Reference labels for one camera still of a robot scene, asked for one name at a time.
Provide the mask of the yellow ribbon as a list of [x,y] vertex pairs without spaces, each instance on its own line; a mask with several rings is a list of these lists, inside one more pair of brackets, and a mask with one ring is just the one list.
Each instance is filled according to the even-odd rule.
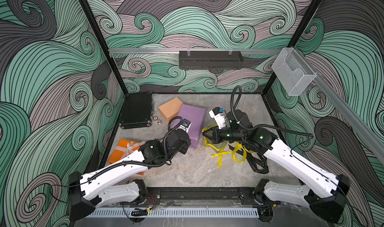
[[252,151],[247,150],[242,144],[238,142],[236,142],[233,149],[227,149],[227,147],[232,147],[227,142],[221,148],[218,148],[211,143],[207,143],[206,147],[212,148],[215,151],[215,154],[212,154],[211,157],[218,159],[218,167],[222,167],[224,155],[230,154],[235,162],[244,163],[247,160],[247,157],[252,156],[253,154]]
[[208,133],[204,134],[204,132],[210,128],[217,127],[216,124],[210,124],[207,125],[203,130],[202,130],[202,135],[204,137],[204,142],[206,147],[212,148],[215,152],[219,152],[222,149],[225,149],[227,146],[226,142],[221,142],[221,143],[212,143],[212,140],[209,137],[212,137],[212,132],[209,131]]

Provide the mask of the purple gift box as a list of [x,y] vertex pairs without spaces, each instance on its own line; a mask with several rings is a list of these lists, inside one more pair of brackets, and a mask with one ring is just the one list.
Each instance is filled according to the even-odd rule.
[[206,109],[183,104],[178,112],[178,116],[191,122],[188,135],[191,140],[192,149],[197,149],[202,135]]

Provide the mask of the peach gift box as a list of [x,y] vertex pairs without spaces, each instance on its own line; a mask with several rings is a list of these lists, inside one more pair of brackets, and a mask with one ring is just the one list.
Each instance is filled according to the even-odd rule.
[[176,117],[183,105],[183,102],[177,97],[159,106],[159,112],[166,122]]

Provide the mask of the black ribbon gold lettering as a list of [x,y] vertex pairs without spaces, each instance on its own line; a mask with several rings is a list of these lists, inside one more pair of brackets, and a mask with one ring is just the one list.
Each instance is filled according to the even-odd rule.
[[265,157],[260,155],[259,158],[256,158],[253,156],[253,153],[251,151],[246,148],[243,148],[242,146],[239,150],[236,151],[236,153],[240,154],[243,157],[246,157],[248,164],[255,173],[263,175],[269,173],[269,167],[267,165],[267,159]]

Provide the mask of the orange gift box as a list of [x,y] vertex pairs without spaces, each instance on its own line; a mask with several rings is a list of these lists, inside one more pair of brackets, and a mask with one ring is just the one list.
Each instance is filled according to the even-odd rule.
[[[142,142],[135,142],[133,140],[125,140],[121,139],[116,148],[113,150],[112,154],[109,156],[108,163],[110,165],[113,165],[115,163],[120,163],[124,158],[132,154],[134,151],[138,150],[141,145],[145,144],[145,141]],[[123,177],[128,178],[130,176],[143,176],[145,173],[145,169],[143,166],[138,165],[132,165],[128,167],[128,170],[124,171],[124,166],[117,167],[110,171],[110,173],[114,177],[119,177],[119,179],[122,179]]]

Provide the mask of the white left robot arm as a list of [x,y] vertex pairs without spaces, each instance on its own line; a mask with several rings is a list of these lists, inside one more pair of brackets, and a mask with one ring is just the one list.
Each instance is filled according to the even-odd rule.
[[117,183],[148,169],[161,167],[191,145],[188,133],[171,130],[163,140],[150,140],[127,157],[97,171],[69,176],[69,215],[71,221],[81,220],[97,208],[118,202],[139,204],[148,195],[143,181],[117,187]]

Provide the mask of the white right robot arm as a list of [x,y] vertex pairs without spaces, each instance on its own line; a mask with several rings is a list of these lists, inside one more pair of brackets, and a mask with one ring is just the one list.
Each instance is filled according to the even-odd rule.
[[238,142],[259,156],[270,159],[293,174],[299,185],[279,184],[262,179],[254,189],[259,205],[270,207],[281,202],[305,207],[321,219],[336,224],[347,204],[351,181],[344,175],[334,175],[311,163],[279,137],[260,126],[254,130],[211,127],[203,130],[203,136],[213,144]]

